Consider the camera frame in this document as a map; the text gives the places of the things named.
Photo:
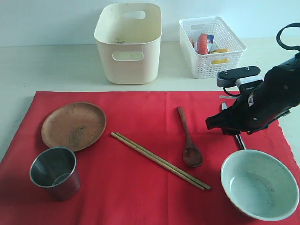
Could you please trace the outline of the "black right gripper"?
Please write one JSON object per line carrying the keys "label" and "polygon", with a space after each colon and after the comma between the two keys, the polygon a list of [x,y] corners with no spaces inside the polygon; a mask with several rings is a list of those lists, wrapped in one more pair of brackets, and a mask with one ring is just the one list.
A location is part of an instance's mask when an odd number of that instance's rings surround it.
{"label": "black right gripper", "polygon": [[246,101],[239,100],[228,109],[208,117],[207,129],[221,128],[223,135],[256,132],[290,113],[300,104],[299,78],[265,78]]}

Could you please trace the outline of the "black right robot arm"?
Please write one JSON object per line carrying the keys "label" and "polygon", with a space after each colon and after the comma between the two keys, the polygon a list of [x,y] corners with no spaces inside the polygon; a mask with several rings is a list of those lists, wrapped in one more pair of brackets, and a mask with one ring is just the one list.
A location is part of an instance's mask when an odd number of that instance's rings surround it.
{"label": "black right robot arm", "polygon": [[225,89],[236,86],[240,92],[232,106],[206,119],[208,129],[223,128],[251,134],[266,129],[299,105],[299,54],[274,66],[264,78],[259,73],[260,69],[256,66],[218,73],[218,87]]}

